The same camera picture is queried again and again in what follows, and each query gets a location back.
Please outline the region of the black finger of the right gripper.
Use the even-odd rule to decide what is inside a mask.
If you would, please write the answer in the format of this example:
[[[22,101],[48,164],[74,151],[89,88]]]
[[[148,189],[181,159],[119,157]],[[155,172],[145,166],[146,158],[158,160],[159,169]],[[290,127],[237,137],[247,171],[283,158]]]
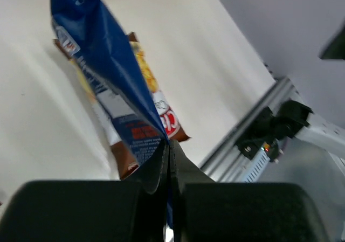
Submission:
[[[319,54],[321,60],[344,60],[344,25]]]

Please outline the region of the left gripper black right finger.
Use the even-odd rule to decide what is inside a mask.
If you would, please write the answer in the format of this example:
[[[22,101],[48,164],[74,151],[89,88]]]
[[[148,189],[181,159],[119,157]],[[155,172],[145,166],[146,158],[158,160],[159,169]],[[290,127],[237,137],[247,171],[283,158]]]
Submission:
[[[291,183],[217,183],[177,141],[169,148],[175,241],[328,241],[305,190]]]

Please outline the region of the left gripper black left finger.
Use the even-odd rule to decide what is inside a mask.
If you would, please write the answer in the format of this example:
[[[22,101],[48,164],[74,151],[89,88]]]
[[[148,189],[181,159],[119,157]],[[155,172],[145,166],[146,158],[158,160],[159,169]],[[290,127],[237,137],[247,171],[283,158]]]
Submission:
[[[1,241],[164,241],[169,146],[123,181],[22,185],[1,218]]]

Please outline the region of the large Chuba cassava chips bag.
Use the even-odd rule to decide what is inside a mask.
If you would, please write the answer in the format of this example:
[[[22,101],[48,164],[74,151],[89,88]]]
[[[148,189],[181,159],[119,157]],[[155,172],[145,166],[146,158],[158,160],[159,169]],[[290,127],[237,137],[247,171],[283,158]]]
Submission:
[[[179,142],[188,140],[190,137],[182,128],[146,63],[144,51],[135,33],[131,32],[128,38],[168,138]],[[139,120],[122,97],[103,87],[94,77],[82,71],[72,59],[69,62],[74,66],[78,80],[106,133],[119,177],[123,180],[151,157],[160,139],[152,127]]]

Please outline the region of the blue Burts chilli bag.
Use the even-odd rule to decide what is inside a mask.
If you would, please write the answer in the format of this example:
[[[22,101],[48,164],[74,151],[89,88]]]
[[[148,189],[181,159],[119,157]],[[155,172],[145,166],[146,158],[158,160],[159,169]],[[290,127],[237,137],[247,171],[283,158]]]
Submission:
[[[50,6],[62,49],[140,165],[131,178],[156,193],[167,174],[169,140],[127,35],[102,0],[50,0]]]

